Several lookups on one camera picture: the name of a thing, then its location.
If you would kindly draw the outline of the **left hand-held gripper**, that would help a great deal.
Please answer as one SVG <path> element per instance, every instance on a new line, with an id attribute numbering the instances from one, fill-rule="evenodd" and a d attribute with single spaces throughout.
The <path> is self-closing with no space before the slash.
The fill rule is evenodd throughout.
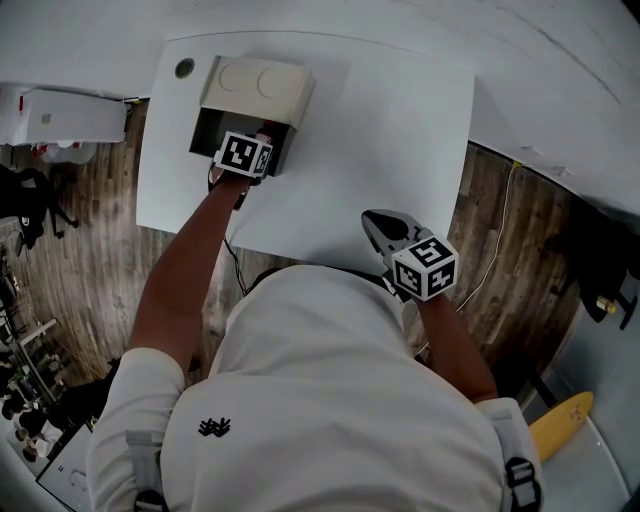
<path id="1" fill-rule="evenodd" d="M 227 131 L 213 157 L 213 183 L 241 176 L 248 178 L 251 186 L 257 186 L 267 175 L 272 154 L 273 145 L 263 143 L 255 135 Z"/>

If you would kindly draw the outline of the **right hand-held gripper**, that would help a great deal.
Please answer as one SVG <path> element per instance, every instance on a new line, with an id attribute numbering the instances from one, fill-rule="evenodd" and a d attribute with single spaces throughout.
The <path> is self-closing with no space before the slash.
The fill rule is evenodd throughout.
<path id="1" fill-rule="evenodd" d="M 374 250 L 384 257 L 388 279 L 398 292 L 428 301 L 456 284 L 459 255 L 443 236 L 421 228 L 393 251 L 389 239 L 411 239 L 416 226 L 413 218 L 393 210 L 370 209 L 361 214 L 361 224 Z"/>

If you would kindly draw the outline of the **grey open-front box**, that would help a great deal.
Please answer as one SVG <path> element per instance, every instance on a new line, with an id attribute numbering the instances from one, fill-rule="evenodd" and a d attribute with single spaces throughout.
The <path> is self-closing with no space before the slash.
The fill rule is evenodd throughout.
<path id="1" fill-rule="evenodd" d="M 227 131 L 255 135 L 275 123 L 268 176 L 282 172 L 300 128 L 315 78 L 310 70 L 254 58 L 218 57 L 205 80 L 189 151 L 212 158 Z"/>

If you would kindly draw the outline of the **person's right forearm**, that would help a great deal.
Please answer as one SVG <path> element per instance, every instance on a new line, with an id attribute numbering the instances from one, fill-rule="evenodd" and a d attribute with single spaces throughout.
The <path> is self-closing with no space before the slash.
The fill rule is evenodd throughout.
<path id="1" fill-rule="evenodd" d="M 498 397 L 497 387 L 480 348 L 444 294 L 417 301 L 432 370 L 472 403 Z"/>

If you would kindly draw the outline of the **person's left forearm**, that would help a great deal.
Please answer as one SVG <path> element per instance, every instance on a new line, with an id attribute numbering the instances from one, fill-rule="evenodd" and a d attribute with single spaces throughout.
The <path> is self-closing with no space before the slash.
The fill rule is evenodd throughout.
<path id="1" fill-rule="evenodd" d="M 215 187 L 155 263 L 136 313 L 129 347 L 159 350 L 184 372 L 197 352 L 202 309 L 234 205 L 250 179 L 216 171 Z"/>

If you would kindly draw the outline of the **white table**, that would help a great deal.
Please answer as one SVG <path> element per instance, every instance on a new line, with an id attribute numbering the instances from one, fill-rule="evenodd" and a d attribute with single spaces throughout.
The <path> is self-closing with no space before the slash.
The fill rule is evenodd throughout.
<path id="1" fill-rule="evenodd" d="M 374 271 L 368 209 L 406 213 L 446 234 L 468 143 L 474 76 L 387 45 L 294 32 L 236 32 L 164 48 L 140 154 L 136 220 L 177 232 L 207 193 L 208 158 L 189 151 L 216 57 L 308 68 L 316 84 L 280 176 L 252 189 L 228 230 L 240 248 Z M 183 58 L 195 62 L 185 79 Z"/>

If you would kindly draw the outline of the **person's black trousers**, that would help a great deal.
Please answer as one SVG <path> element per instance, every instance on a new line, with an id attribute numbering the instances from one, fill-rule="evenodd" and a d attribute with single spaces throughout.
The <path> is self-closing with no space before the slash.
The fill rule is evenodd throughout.
<path id="1" fill-rule="evenodd" d="M 253 290 L 255 290 L 259 286 L 260 283 L 262 283 L 265 279 L 277 273 L 278 271 L 280 271 L 280 268 L 277 268 L 277 267 L 269 268 L 263 271 L 261 274 L 259 274 L 256 277 L 251 287 L 247 290 L 246 294 L 251 293 Z"/>

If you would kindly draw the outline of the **white cabinet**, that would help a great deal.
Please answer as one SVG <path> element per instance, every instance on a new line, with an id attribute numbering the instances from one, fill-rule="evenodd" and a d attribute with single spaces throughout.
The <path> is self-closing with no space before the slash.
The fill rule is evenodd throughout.
<path id="1" fill-rule="evenodd" d="M 120 101 L 0 85 L 0 145 L 119 143 L 126 119 Z"/>

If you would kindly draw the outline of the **person's white shirt torso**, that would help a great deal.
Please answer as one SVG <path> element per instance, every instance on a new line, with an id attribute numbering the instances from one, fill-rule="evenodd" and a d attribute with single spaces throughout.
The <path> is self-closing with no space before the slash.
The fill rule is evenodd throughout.
<path id="1" fill-rule="evenodd" d="M 129 432 L 161 446 L 171 512 L 500 512 L 508 461 L 539 479 L 516 401 L 473 404 L 409 354 L 400 303 L 357 276 L 296 266 L 233 310 L 210 375 L 126 352 L 91 436 L 94 512 L 133 512 Z"/>

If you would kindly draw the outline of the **black office chair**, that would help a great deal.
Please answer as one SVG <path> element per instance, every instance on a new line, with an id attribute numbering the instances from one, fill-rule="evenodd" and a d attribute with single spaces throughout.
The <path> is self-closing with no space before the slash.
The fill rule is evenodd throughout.
<path id="1" fill-rule="evenodd" d="M 623 311 L 619 328 L 624 331 L 638 305 L 638 296 L 626 298 L 622 285 L 627 275 L 640 280 L 640 234 L 595 210 L 585 218 L 578 241 L 578 283 L 587 313 L 602 322 L 609 314 L 596 299 L 604 296 Z"/>
<path id="2" fill-rule="evenodd" d="M 74 229 L 79 227 L 79 222 L 71 219 L 60 205 L 62 194 L 76 182 L 76 173 L 65 166 L 52 166 L 46 175 L 35 168 L 17 172 L 0 165 L 0 221 L 19 223 L 17 256 L 23 249 L 31 250 L 44 234 L 46 214 L 58 239 L 64 237 L 64 232 L 57 228 L 58 218 Z"/>

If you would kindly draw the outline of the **yellow wooden skateboard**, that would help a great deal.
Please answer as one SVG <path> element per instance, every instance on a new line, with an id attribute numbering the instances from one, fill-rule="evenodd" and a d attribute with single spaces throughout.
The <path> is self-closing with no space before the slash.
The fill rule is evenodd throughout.
<path id="1" fill-rule="evenodd" d="M 555 405 L 529 426 L 541 462 L 560 450 L 581 428 L 594 403 L 592 392 L 581 392 Z"/>

